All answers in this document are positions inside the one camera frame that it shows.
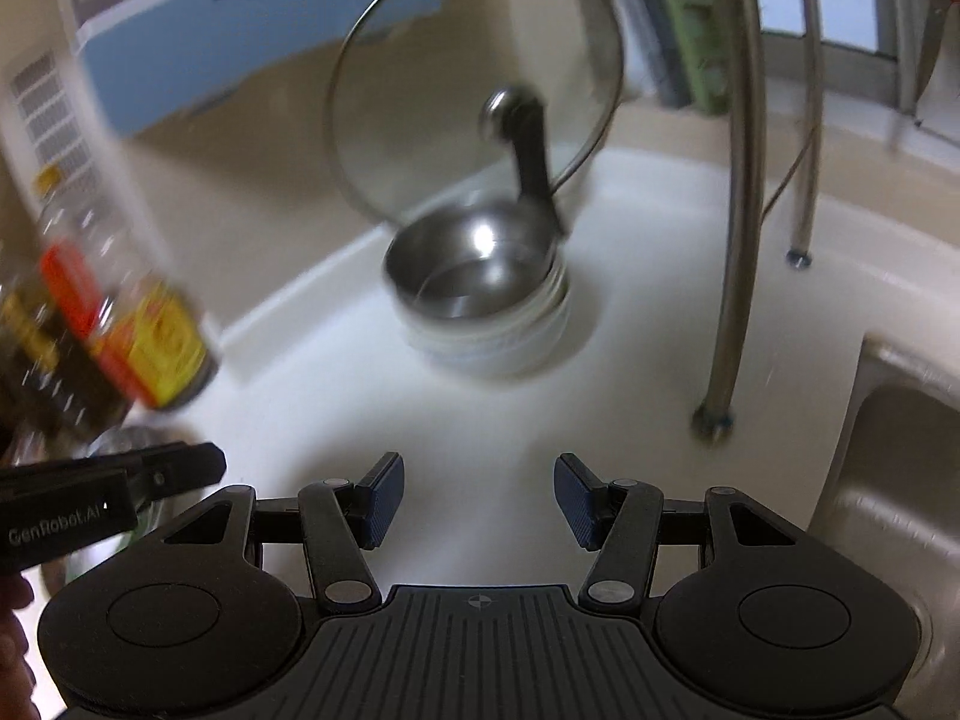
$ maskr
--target white bowl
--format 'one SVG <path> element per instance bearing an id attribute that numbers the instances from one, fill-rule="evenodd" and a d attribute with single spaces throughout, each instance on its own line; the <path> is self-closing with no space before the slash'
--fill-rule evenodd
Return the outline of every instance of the white bowl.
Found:
<path id="1" fill-rule="evenodd" d="M 437 365 L 486 378 L 527 372 L 546 361 L 568 324 L 570 283 L 563 262 L 522 306 L 502 314 L 509 315 L 461 323 L 400 311 L 410 346 Z"/>

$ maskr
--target lid handle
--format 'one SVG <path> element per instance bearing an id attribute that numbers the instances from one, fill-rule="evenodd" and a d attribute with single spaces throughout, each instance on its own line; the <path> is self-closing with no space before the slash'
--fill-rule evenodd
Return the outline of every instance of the lid handle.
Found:
<path id="1" fill-rule="evenodd" d="M 566 237 L 557 213 L 546 165 L 544 104 L 532 89 L 517 84 L 494 92 L 480 113 L 480 131 L 489 140 L 514 148 L 520 199 L 541 206 L 554 220 L 558 235 Z"/>

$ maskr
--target metal rack pole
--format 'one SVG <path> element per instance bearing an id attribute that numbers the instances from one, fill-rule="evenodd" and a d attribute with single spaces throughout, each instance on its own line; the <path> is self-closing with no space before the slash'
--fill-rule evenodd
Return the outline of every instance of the metal rack pole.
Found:
<path id="1" fill-rule="evenodd" d="M 731 427 L 730 404 L 754 297 L 766 160 L 766 89 L 757 0 L 718 0 L 730 67 L 731 186 L 727 264 L 707 395 L 693 415 L 708 442 Z"/>
<path id="2" fill-rule="evenodd" d="M 803 111 L 803 136 L 810 138 L 797 191 L 797 209 L 790 250 L 786 261 L 798 271 L 810 267 L 810 239 L 813 215 L 820 190 L 820 156 L 824 119 L 824 44 L 820 23 L 820 0 L 803 0 L 803 69 L 806 75 L 806 103 Z"/>

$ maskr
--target human hand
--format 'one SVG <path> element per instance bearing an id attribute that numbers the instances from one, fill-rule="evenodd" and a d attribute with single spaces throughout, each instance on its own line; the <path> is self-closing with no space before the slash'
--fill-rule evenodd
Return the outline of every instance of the human hand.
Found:
<path id="1" fill-rule="evenodd" d="M 27 635 L 13 610 L 34 600 L 30 583 L 21 576 L 0 577 L 0 720 L 40 720 L 30 700 L 37 679 L 27 666 Z"/>

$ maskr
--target lid rim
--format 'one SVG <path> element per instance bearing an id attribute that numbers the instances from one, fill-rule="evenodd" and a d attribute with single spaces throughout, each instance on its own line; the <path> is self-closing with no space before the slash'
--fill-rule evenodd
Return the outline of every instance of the lid rim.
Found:
<path id="1" fill-rule="evenodd" d="M 347 56 L 347 52 L 350 47 L 353 45 L 355 39 L 360 34 L 364 25 L 367 21 L 376 13 L 376 9 L 380 6 L 381 2 L 384 0 L 372 0 L 369 5 L 363 10 L 363 13 L 360 14 L 360 17 L 353 23 L 350 28 L 347 36 L 344 37 L 343 42 L 340 45 L 339 52 L 337 52 L 337 58 L 333 64 L 333 70 L 330 74 L 330 80 L 326 86 L 325 97 L 323 98 L 323 116 L 322 116 L 322 126 L 320 127 L 320 138 L 322 139 L 323 146 L 323 155 L 325 156 L 326 165 L 330 170 L 331 176 L 333 178 L 334 184 L 340 190 L 341 194 L 347 199 L 347 202 L 354 207 L 357 211 L 362 213 L 365 217 L 370 218 L 376 223 L 387 223 L 391 228 L 394 229 L 403 229 L 406 226 L 410 225 L 412 221 L 403 221 L 401 218 L 396 215 L 388 215 L 381 210 L 378 206 L 371 202 L 363 193 L 357 189 L 347 175 L 347 171 L 343 166 L 343 163 L 340 160 L 339 148 L 337 148 L 336 138 L 334 136 L 334 122 L 333 122 L 333 103 L 336 98 L 337 86 L 341 79 L 341 74 L 344 66 L 344 59 Z M 623 41 L 623 32 L 620 28 L 620 20 L 616 13 L 616 6 L 613 4 L 613 0 L 599 0 L 600 4 L 607 11 L 607 15 L 611 19 L 611 23 L 614 26 L 614 39 L 616 39 L 616 81 L 613 84 L 613 90 L 611 90 L 610 98 L 607 100 L 606 105 L 604 106 L 603 112 L 598 119 L 597 124 L 594 125 L 592 132 L 590 132 L 589 138 L 584 142 L 583 146 L 577 151 L 574 157 L 570 160 L 569 164 L 560 171 L 556 178 L 551 178 L 550 182 L 550 191 L 552 194 L 555 194 L 561 186 L 563 186 L 574 173 L 580 169 L 587 162 L 587 159 L 596 151 L 597 146 L 603 141 L 604 136 L 606 135 L 608 129 L 610 129 L 611 123 L 613 122 L 613 115 L 616 113 L 616 108 L 620 103 L 620 99 L 623 94 L 623 84 L 624 84 L 624 62 L 625 62 L 625 49 Z"/>

